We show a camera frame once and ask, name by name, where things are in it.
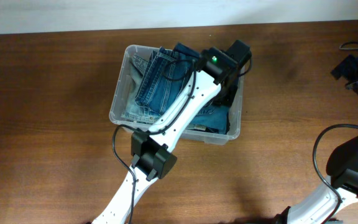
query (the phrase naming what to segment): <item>clear plastic container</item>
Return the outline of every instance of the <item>clear plastic container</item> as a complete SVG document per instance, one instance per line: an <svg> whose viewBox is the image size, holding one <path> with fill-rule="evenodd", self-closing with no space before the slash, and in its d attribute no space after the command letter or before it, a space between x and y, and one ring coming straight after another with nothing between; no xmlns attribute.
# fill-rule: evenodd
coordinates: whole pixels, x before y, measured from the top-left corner
<svg viewBox="0 0 358 224"><path fill-rule="evenodd" d="M129 85L132 82L130 76L130 62L129 59L136 53L142 58L148 60L152 51L157 50L155 47L145 47L139 45L130 45L125 50L124 59L122 61L121 71L117 81L116 92L112 101L109 117L114 124L126 124L134 128L140 128L144 131L148 130L149 124L137 123L121 117L126 107L126 102L129 95ZM227 134L214 134L202 131L184 130L180 136L183 139L192 139L203 141L208 144L224 145L228 140L233 140L240 135L241 128L241 110L242 110L242 89L244 86L244 77L239 79L238 90L234 102L229 110L230 130Z"/></svg>

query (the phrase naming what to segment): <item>jeans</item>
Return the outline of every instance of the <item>jeans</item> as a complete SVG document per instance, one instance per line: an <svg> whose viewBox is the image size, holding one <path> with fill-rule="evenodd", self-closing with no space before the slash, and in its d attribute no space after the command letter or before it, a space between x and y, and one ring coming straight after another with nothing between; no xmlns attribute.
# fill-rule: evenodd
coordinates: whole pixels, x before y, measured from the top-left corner
<svg viewBox="0 0 358 224"><path fill-rule="evenodd" d="M188 76L180 81L170 81L162 76L163 70L169 78L180 78L191 72L192 63L174 60L197 60L198 52L178 44L174 50L153 51L149 61L134 55L131 66L133 84L130 89L127 106L122 117L145 123L155 122L166 112L178 94L187 84ZM190 122L188 129L198 129L213 133L227 133L227 106L209 104L203 107Z"/></svg>

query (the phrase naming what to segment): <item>wood grain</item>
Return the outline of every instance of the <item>wood grain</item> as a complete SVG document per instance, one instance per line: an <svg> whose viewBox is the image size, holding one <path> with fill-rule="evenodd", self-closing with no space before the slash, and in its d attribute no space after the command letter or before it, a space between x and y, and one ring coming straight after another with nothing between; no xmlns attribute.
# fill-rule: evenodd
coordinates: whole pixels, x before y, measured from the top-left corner
<svg viewBox="0 0 358 224"><path fill-rule="evenodd" d="M180 140L178 162L142 197L134 223L229 223L269 218L320 181L311 150L326 126L358 124L358 96L330 71L358 40L358 21L0 35L0 223L93 220L126 170L113 157L108 118L125 48L252 47L241 134L225 146ZM357 131L337 130L331 151ZM130 135L118 153L130 161ZM358 204L337 217L358 223Z"/></svg>

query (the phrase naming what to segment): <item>clothing label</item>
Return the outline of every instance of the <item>clothing label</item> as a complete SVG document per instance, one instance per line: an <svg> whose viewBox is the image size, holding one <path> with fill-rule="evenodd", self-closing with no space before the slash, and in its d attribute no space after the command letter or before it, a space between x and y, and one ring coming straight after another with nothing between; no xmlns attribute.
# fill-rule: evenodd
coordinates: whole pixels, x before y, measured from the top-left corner
<svg viewBox="0 0 358 224"><path fill-rule="evenodd" d="M195 125L194 125L194 129L200 130L200 131L205 131L205 130L206 130L206 126L201 125L201 124L195 124Z"/></svg>

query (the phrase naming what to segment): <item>brown wooden surface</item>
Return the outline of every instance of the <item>brown wooden surface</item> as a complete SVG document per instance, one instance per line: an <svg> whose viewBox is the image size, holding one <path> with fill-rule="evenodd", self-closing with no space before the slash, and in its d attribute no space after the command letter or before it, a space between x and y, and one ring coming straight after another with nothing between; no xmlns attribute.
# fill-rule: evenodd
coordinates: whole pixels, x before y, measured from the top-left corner
<svg viewBox="0 0 358 224"><path fill-rule="evenodd" d="M226 49L236 39L254 56L240 136L225 146L180 140L176 166L142 197L134 223L267 218L303 200L320 184L319 132L358 124L358 96L329 74L348 54L338 46L358 40L358 21L0 35L0 223L82 224L104 210L126 174L108 113L128 45ZM357 134L329 133L321 169ZM125 161L129 140L119 133ZM337 217L358 223L358 204Z"/></svg>

